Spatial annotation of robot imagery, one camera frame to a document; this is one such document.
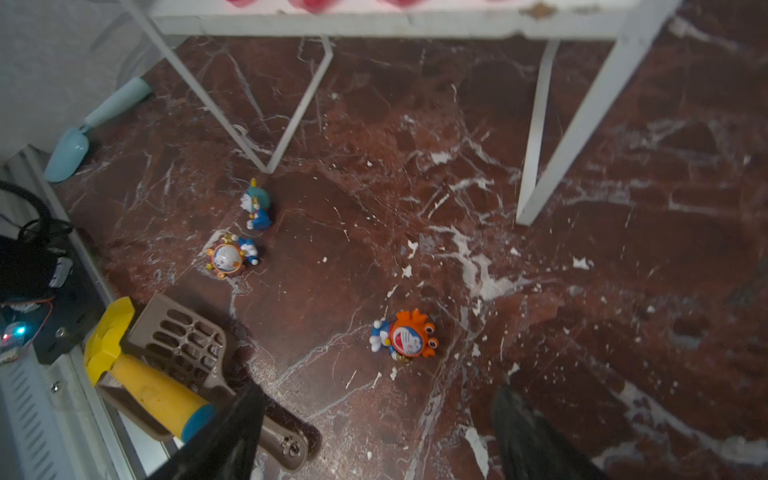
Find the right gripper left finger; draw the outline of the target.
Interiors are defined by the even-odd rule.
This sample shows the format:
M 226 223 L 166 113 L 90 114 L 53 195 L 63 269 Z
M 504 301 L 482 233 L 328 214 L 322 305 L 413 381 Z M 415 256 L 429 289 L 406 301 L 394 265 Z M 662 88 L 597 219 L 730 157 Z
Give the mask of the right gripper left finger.
M 262 388 L 255 383 L 248 385 L 149 478 L 250 478 L 265 410 Z

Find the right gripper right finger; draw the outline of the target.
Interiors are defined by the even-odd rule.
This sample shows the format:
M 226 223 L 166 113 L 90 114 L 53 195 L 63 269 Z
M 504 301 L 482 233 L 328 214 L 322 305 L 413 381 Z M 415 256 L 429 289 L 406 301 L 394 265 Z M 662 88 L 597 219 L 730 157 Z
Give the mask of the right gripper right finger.
M 492 427 L 507 479 L 608 477 L 509 385 L 495 392 Z

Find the orange blue cat figurine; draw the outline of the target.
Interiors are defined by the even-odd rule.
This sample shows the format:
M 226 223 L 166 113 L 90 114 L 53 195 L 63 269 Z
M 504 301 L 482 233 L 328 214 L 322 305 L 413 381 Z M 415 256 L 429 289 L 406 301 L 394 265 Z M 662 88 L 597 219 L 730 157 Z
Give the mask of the orange blue cat figurine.
M 373 323 L 369 347 L 374 353 L 386 352 L 396 361 L 431 358 L 439 347 L 435 332 L 436 326 L 420 310 L 401 311 L 392 321 Z

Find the pink pig toy pair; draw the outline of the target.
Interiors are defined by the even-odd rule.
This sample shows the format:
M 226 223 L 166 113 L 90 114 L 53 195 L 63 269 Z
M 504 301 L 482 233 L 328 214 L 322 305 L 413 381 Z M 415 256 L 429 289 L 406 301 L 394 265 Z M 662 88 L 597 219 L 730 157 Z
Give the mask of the pink pig toy pair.
M 255 3 L 256 0 L 227 0 L 226 2 L 236 8 L 243 8 Z

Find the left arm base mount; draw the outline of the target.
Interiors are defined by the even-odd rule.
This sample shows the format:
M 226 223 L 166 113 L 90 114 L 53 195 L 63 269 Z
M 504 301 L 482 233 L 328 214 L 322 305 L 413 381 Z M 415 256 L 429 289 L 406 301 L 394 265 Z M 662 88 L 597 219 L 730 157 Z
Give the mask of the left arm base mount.
M 3 181 L 1 195 L 36 212 L 23 225 L 1 217 L 17 229 L 13 237 L 1 235 L 1 363 L 33 352 L 51 365 L 84 341 L 103 304 L 72 242 L 74 225 L 21 186 Z

